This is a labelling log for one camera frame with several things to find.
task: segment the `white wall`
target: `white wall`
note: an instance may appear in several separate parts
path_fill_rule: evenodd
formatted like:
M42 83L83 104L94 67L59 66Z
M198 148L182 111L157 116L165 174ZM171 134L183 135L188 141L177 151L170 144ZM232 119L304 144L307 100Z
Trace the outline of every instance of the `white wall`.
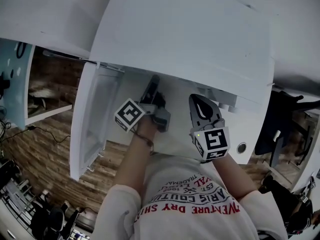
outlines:
M238 0L270 22L274 79L320 95L320 0Z
M35 240L16 220L4 202L0 200L0 233L5 239L12 240L7 230L10 230L17 240Z
M0 0L0 38L89 57L109 0Z

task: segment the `desk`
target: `desk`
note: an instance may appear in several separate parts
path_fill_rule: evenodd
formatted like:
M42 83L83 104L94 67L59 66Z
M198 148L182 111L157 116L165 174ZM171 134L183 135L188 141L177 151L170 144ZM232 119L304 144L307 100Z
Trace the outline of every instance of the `desk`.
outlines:
M126 70L119 90L117 92L111 115L128 99L138 101L147 87L153 73ZM197 148L189 136L193 127L190 118L189 96L200 94L196 86L188 81L160 75L159 92L165 96L166 109L171 113L168 132L158 133L154 141L154 151L162 154L201 159ZM239 109L236 113L220 108L225 125L229 127L230 155L238 164L247 164L254 151L265 113L267 111L271 86L265 89L265 101L261 112ZM113 120L110 119L107 139L109 141L129 145L132 133L126 133ZM237 147L246 143L245 152L239 154Z

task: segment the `office chair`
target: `office chair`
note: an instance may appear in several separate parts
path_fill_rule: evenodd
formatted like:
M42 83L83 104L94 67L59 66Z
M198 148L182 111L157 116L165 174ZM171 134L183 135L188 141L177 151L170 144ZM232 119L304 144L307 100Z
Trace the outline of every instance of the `office chair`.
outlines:
M62 240L61 231L64 228L65 214L60 207L52 208L48 224L43 233L43 240Z
M303 156L297 165L300 165L308 154L312 142L310 126L307 130L293 121L293 112L304 112L320 107L320 100L314 102L300 102L302 95L293 97L284 91L272 91L268 109L262 129L255 145L255 154L271 153L270 167L275 167L279 161L281 149L288 143L290 133L296 129L304 138L303 152L296 156Z

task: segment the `person's arm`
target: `person's arm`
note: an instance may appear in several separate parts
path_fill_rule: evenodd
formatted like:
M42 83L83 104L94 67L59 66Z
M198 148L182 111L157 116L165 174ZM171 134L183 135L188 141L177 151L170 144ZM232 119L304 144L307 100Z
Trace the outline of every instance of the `person's arm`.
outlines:
M229 154L225 157L214 159L212 162L226 189L236 200L240 200L247 194L257 190L252 179Z
M140 119L137 129L139 135L153 142L156 132L157 126L149 116ZM133 135L130 146L116 172L113 186L125 185L133 188L141 195L150 151L151 148L144 139Z

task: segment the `bracelet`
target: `bracelet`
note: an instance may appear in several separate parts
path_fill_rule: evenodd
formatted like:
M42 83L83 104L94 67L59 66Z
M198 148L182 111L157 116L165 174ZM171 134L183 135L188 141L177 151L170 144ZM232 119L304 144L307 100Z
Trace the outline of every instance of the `bracelet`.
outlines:
M130 130L130 131L133 132L134 135L138 136L140 139L142 139L142 140L144 140L146 142L146 145L148 147L150 147L150 149L151 149L151 151L150 151L151 153L154 151L154 143L150 139L148 139L146 137L143 137L142 135L137 133L136 130Z

